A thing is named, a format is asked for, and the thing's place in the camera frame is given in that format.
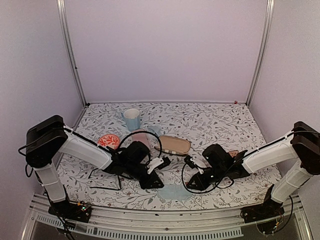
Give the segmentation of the light blue cleaning cloth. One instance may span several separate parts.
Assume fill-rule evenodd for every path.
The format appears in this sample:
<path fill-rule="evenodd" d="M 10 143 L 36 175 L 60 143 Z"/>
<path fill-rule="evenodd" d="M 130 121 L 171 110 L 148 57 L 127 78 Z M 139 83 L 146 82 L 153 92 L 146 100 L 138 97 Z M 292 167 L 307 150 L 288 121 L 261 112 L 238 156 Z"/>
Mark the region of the light blue cleaning cloth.
<path fill-rule="evenodd" d="M 183 185 L 165 185 L 157 192 L 157 196 L 164 200 L 179 200 L 186 201 L 192 197 L 192 194 L 187 191 Z"/>

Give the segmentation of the brown plaid glasses case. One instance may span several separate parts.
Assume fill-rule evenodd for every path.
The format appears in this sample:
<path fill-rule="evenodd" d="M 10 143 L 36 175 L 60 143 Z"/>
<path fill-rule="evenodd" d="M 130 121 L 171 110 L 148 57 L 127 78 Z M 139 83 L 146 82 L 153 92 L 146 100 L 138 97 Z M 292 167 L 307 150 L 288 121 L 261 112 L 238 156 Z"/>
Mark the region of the brown plaid glasses case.
<path fill-rule="evenodd" d="M 178 155 L 178 156 L 186 156 L 191 148 L 191 143 L 179 137 L 161 135 L 159 137 L 162 145 L 162 152 Z"/>

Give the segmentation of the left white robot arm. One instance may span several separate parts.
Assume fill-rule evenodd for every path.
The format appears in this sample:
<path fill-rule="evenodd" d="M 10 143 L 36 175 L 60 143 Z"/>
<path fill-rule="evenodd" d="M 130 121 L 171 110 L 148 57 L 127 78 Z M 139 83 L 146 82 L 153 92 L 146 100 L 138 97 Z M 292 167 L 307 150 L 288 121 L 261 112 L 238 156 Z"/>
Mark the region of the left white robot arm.
<path fill-rule="evenodd" d="M 53 157 L 67 154 L 85 161 L 105 173 L 128 175 L 139 182 L 142 189 L 159 189 L 164 184 L 155 168 L 164 161 L 161 157 L 150 158 L 150 149 L 141 141 L 133 141 L 127 147 L 116 149 L 103 147 L 75 132 L 64 124 L 59 115 L 54 115 L 26 133 L 26 144 L 18 149 L 28 166 L 34 169 L 55 209 L 63 216 L 74 213 L 74 205 L 67 200 L 67 192 L 60 181 Z"/>

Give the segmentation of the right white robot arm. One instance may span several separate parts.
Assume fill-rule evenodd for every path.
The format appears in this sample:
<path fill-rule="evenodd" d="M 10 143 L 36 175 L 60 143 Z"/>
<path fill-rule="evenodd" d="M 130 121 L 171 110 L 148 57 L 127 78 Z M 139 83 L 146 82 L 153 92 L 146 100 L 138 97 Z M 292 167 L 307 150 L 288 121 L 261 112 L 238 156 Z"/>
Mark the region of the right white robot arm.
<path fill-rule="evenodd" d="M 208 167 L 200 166 L 190 156 L 184 159 L 186 165 L 198 170 L 184 186 L 188 190 L 195 190 L 197 194 L 210 192 L 210 185 L 217 188 L 225 177 L 240 179 L 271 165 L 295 160 L 284 177 L 268 189 L 265 202 L 258 208 L 262 218 L 269 218 L 289 195 L 310 178 L 319 175 L 320 133 L 298 121 L 284 136 L 251 152 L 244 150 L 231 156 L 221 145 L 212 144 L 202 152 L 202 156 L 209 163 Z"/>

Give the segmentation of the pink translucent sunglasses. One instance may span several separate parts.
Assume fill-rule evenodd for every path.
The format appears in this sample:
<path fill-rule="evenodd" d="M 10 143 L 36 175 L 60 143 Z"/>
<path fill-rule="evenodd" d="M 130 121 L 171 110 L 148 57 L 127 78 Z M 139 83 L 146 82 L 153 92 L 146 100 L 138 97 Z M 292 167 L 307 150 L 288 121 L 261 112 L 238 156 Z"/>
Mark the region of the pink translucent sunglasses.
<path fill-rule="evenodd" d="M 235 158 L 238 153 L 239 153 L 238 150 L 231 150 L 231 151 L 228 152 L 228 154 L 229 154 L 232 158 Z"/>

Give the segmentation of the pink glasses case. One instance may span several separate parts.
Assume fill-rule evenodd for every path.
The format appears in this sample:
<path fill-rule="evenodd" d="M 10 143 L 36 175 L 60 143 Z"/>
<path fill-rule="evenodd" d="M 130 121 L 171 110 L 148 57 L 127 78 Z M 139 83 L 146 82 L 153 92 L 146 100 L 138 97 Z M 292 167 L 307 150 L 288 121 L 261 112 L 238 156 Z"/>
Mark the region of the pink glasses case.
<path fill-rule="evenodd" d="M 132 133 L 134 133 L 131 136 L 131 139 L 133 142 L 141 142 L 143 143 L 149 150 L 151 149 L 149 139 L 147 137 L 147 134 L 144 132 L 144 129 L 137 129 L 134 130 Z"/>

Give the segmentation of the small blue cloth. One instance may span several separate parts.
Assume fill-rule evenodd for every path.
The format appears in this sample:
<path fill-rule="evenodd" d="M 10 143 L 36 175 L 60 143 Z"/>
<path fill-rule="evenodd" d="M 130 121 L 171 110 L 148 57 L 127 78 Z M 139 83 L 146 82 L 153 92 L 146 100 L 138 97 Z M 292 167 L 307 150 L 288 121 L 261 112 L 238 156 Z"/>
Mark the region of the small blue cloth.
<path fill-rule="evenodd" d="M 154 126 L 154 125 L 150 125 L 147 127 L 147 130 L 155 135 L 157 135 L 158 137 L 162 136 L 165 134 L 164 130 L 161 127 L 158 126 Z"/>

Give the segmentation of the red patterned bowl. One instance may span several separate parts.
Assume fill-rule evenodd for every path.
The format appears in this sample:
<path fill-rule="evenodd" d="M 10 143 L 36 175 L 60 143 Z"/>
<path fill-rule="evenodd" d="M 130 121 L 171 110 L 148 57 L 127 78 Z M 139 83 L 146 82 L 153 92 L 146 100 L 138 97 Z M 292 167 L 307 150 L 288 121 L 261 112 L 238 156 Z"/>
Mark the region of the red patterned bowl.
<path fill-rule="evenodd" d="M 110 147 L 112 149 L 117 149 L 120 145 L 120 138 L 115 134 L 105 134 L 99 138 L 97 144 L 102 147 Z"/>

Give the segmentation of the light blue mug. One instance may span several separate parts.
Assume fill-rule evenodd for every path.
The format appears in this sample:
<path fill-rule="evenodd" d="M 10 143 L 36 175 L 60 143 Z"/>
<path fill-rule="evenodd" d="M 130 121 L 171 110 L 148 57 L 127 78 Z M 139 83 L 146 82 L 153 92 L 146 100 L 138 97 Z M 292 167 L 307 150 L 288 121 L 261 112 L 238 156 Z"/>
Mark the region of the light blue mug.
<path fill-rule="evenodd" d="M 140 129 L 141 115 L 138 109 L 127 109 L 126 111 L 121 113 L 121 117 L 125 121 L 125 125 L 130 132 Z"/>

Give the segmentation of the black frame glasses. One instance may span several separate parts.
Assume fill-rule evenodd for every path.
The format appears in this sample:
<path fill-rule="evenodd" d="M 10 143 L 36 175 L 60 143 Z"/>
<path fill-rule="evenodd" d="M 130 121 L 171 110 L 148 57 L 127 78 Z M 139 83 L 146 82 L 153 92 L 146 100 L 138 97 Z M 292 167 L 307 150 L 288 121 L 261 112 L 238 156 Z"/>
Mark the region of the black frame glasses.
<path fill-rule="evenodd" d="M 88 175 L 89 187 L 95 190 L 122 190 L 121 178 L 119 175 L 103 172 L 99 168 L 94 168 Z"/>

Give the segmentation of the front aluminium rail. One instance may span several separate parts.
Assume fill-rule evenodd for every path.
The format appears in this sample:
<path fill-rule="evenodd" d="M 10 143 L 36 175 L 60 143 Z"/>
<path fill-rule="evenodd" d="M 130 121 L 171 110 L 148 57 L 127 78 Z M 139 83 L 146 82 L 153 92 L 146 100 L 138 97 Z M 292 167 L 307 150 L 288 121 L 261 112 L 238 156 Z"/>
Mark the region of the front aluminium rail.
<path fill-rule="evenodd" d="M 273 218 L 245 222 L 241 207 L 204 210 L 134 210 L 93 206 L 89 221 L 71 221 L 70 235 L 35 194 L 22 230 L 24 240 L 314 240 L 299 196 L 284 202 L 279 231 Z"/>

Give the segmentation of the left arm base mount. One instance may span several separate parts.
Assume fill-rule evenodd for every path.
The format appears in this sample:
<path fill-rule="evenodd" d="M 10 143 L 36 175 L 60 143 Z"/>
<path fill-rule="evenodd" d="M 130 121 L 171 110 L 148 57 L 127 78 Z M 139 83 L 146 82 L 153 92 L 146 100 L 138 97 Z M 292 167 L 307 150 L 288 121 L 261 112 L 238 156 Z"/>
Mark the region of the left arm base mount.
<path fill-rule="evenodd" d="M 77 203 L 71 202 L 65 188 L 64 193 L 65 197 L 58 202 L 53 202 L 50 195 L 46 193 L 50 204 L 48 213 L 60 217 L 61 219 L 88 223 L 92 214 L 92 204 L 84 201 Z"/>

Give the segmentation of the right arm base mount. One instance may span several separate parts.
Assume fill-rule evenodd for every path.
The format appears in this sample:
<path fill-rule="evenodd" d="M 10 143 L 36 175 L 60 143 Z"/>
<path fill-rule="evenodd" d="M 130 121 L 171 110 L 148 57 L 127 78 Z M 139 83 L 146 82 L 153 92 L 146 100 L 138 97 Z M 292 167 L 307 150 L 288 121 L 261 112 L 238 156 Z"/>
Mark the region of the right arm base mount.
<path fill-rule="evenodd" d="M 268 188 L 263 203 L 241 208 L 240 217 L 245 223 L 265 220 L 277 217 L 285 213 L 283 204 L 272 200 L 272 189 L 274 184 Z"/>

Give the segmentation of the left aluminium frame post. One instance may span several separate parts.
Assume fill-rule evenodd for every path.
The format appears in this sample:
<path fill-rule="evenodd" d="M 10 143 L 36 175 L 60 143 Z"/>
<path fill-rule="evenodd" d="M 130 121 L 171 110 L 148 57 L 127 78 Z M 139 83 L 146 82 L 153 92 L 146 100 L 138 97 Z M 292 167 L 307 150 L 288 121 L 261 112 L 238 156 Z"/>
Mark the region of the left aluminium frame post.
<path fill-rule="evenodd" d="M 69 31 L 69 26 L 68 26 L 68 19 L 67 19 L 67 12 L 66 12 L 66 5 L 64 0 L 57 0 L 57 10 L 58 10 L 58 15 L 59 15 L 59 21 L 60 21 L 60 26 L 62 30 L 62 36 L 64 39 L 64 44 L 68 56 L 68 61 L 70 63 L 71 67 L 71 72 L 73 75 L 75 87 L 80 99 L 81 104 L 85 107 L 87 105 L 84 89 L 81 83 L 80 75 L 78 72 L 78 67 L 73 51 L 73 46 L 72 46 L 72 40 L 71 40 L 71 35 Z"/>

